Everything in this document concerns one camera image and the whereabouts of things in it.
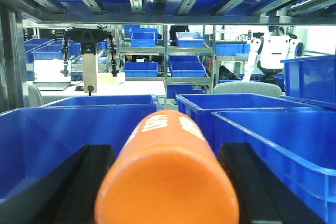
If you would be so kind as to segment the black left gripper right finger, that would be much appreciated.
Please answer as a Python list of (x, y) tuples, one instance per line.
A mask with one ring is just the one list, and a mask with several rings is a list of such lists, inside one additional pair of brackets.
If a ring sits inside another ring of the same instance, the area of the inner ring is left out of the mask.
[(218, 160), (237, 193), (240, 223), (324, 223), (270, 171), (250, 144), (224, 143)]

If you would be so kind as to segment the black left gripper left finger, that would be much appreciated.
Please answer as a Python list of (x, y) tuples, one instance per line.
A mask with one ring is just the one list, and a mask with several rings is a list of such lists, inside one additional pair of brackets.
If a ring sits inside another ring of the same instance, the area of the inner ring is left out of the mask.
[(98, 189), (115, 159), (111, 145), (85, 145), (41, 179), (24, 179), (1, 202), (1, 223), (94, 223)]

